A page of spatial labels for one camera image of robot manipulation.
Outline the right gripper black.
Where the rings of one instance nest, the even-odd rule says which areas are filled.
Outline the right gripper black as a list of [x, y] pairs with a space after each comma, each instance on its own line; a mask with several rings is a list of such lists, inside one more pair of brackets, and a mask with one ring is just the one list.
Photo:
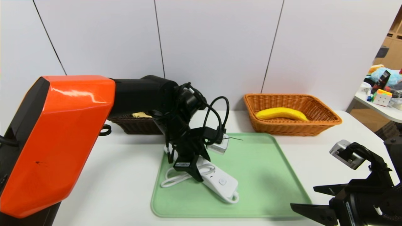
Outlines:
[[349, 192], [348, 184], [314, 186], [313, 190], [334, 196], [329, 205], [291, 203], [291, 209], [325, 226], [382, 225], [382, 219], [374, 209], [376, 194]]

